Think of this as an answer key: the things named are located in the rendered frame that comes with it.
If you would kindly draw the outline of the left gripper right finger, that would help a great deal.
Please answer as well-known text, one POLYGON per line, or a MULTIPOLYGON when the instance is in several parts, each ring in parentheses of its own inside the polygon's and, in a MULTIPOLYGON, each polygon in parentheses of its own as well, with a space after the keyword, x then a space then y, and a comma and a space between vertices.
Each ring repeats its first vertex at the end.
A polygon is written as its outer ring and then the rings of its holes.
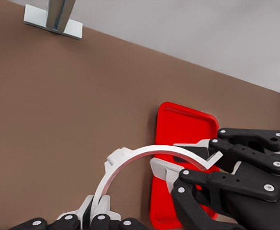
POLYGON ((120 214, 110 211, 110 197, 104 195, 93 210, 90 230, 145 230, 145 225, 136 218, 121 219, 120 214))

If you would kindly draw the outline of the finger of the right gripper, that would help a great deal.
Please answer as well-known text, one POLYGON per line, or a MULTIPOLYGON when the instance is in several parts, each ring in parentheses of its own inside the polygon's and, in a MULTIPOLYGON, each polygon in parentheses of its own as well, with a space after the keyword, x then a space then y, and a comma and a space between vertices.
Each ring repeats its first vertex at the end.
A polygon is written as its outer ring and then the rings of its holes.
POLYGON ((189 150, 205 147, 209 156, 221 152, 216 166, 232 173, 237 162, 247 162, 270 174, 280 176, 280 130, 220 128, 217 137, 203 139, 196 144, 175 143, 189 150))
POLYGON ((154 176, 168 183, 176 216, 187 230, 246 230, 239 223, 218 222, 201 208, 204 205, 216 213, 232 216, 234 212, 227 205, 229 193, 267 203, 280 199, 278 187, 266 181, 185 169, 164 160, 151 160, 150 165, 154 176))

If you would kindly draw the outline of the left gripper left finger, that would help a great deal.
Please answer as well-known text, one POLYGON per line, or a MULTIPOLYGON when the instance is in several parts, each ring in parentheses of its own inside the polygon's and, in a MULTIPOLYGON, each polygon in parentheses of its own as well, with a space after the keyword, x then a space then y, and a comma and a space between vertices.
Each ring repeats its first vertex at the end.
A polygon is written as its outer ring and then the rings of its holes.
POLYGON ((8 230, 88 230, 93 195, 85 198, 80 208, 61 214, 53 223, 44 218, 33 218, 8 230))

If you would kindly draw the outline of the white drainage pipe clamp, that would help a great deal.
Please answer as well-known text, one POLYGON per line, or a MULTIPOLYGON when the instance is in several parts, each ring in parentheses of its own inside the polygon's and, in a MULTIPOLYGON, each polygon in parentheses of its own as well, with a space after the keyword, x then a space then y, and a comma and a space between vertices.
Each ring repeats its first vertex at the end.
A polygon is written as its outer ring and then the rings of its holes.
POLYGON ((129 163, 135 161, 141 157, 155 154, 169 154, 186 160, 187 162, 195 165, 200 170, 208 170, 223 156, 220 151, 213 153, 206 160, 194 152, 185 149, 185 147, 208 147, 208 140, 202 140, 197 144, 176 144, 174 146, 169 145, 150 145, 141 147, 135 150, 128 148, 121 148, 114 151, 107 157, 107 161, 104 163, 105 175, 99 183, 94 197, 92 199, 91 206, 93 210, 97 207, 101 198, 106 195, 107 190, 116 177, 116 175, 129 163))

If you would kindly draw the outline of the red rectangular plate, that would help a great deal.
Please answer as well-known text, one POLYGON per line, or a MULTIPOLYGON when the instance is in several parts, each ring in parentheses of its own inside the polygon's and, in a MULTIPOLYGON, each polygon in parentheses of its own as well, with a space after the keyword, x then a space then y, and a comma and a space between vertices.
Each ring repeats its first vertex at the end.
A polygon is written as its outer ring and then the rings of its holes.
MULTIPOLYGON (((158 108, 155 144, 196 144, 202 139, 215 138, 218 128, 218 121, 213 115, 164 102, 158 108)), ((150 221, 158 230, 182 227, 176 217, 167 183, 155 176, 152 178, 150 221)))

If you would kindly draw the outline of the silver frame post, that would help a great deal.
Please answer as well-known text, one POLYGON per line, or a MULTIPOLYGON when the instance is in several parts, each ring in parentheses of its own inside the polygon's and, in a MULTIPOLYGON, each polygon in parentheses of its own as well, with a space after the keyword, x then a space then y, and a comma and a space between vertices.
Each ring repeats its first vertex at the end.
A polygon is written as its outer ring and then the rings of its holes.
POLYGON ((25 24, 80 40, 83 23, 70 19, 76 0, 48 0, 46 10, 25 5, 25 24))

